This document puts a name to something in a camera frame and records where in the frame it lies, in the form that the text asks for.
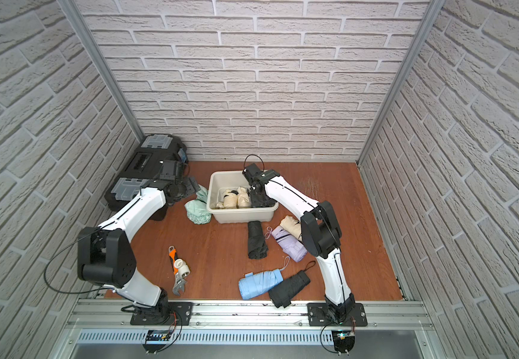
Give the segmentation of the mint green umbrella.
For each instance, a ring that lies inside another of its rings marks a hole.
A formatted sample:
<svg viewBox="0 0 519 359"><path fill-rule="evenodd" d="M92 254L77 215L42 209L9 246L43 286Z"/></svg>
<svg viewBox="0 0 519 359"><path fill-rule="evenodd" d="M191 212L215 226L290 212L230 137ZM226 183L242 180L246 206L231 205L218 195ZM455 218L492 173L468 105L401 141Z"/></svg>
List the mint green umbrella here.
<svg viewBox="0 0 519 359"><path fill-rule="evenodd" d="M211 212L207 209L208 191L200 186L196 192L196 198L185 203L187 218L194 224L208 224L212 219Z"/></svg>

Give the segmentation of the white plastic storage box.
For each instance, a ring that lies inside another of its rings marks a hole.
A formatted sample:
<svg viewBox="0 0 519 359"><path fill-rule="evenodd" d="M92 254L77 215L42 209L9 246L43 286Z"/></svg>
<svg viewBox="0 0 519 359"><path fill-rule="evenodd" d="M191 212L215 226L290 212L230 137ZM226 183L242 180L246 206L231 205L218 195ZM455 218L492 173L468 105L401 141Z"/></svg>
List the white plastic storage box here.
<svg viewBox="0 0 519 359"><path fill-rule="evenodd" d="M210 178L207 210L220 224L271 221L279 207L252 203L251 187L241 171L217 171Z"/></svg>

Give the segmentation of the lilac umbrella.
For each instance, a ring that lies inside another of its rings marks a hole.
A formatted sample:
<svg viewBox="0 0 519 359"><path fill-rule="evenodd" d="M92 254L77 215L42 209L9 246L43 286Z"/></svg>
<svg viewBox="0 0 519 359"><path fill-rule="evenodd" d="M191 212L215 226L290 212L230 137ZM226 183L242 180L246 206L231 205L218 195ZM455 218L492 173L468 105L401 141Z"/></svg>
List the lilac umbrella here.
<svg viewBox="0 0 519 359"><path fill-rule="evenodd" d="M266 236L273 237L283 252L296 263L301 262L307 255L304 245L281 226L277 226L275 229L268 227Z"/></svg>

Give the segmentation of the light blue umbrella front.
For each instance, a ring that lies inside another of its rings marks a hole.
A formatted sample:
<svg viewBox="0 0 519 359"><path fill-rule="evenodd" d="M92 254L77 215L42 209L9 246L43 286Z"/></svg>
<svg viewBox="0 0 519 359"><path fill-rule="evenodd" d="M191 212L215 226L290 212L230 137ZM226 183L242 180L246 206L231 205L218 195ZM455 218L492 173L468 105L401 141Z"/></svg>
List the light blue umbrella front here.
<svg viewBox="0 0 519 359"><path fill-rule="evenodd" d="M274 269L261 273L247 273L239 280L239 292L243 300L254 299L283 282L282 271L289 265L291 258L286 256L281 269Z"/></svg>

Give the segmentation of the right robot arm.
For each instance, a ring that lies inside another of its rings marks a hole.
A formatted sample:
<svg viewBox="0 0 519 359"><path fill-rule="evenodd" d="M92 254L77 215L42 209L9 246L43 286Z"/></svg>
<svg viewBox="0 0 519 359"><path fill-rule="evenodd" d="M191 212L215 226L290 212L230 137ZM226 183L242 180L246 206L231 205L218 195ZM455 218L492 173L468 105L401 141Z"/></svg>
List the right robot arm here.
<svg viewBox="0 0 519 359"><path fill-rule="evenodd" d="M342 232L332 205L302 194L279 173L261 170L254 163L243 170L251 188L285 206L301 224L301 241L316 257L325 283L328 317L341 323L355 305L355 297L343 272L340 252Z"/></svg>

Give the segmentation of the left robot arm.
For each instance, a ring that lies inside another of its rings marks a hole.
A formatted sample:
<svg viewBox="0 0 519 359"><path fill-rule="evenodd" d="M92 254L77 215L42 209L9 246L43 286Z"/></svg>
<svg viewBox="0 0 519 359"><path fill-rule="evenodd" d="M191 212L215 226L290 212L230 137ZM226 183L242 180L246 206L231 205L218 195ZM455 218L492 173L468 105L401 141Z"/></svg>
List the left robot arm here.
<svg viewBox="0 0 519 359"><path fill-rule="evenodd" d="M114 290L137 308L157 307L164 290L137 269L131 242L154 213L200 190L195 178L185 173L187 166L184 162L163 161L155 178L144 182L136 196L113 217L80 232L80 280Z"/></svg>

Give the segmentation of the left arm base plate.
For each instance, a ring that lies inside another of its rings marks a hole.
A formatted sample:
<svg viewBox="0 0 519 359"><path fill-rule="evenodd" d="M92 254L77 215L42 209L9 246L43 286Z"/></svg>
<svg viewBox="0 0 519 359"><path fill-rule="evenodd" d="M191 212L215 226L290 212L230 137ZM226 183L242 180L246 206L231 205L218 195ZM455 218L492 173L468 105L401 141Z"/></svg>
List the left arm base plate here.
<svg viewBox="0 0 519 359"><path fill-rule="evenodd" d="M155 308L133 307L131 325L188 325L194 307L193 302L168 302Z"/></svg>

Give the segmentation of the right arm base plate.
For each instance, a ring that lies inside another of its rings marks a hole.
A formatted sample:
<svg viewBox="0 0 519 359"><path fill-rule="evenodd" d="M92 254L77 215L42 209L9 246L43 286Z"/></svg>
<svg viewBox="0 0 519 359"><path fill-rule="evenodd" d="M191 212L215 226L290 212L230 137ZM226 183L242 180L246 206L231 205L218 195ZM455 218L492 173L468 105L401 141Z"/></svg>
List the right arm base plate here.
<svg viewBox="0 0 519 359"><path fill-rule="evenodd" d="M335 308L325 302L310 302L307 304L309 326L342 326L364 328L368 326L367 314L361 303L347 304Z"/></svg>

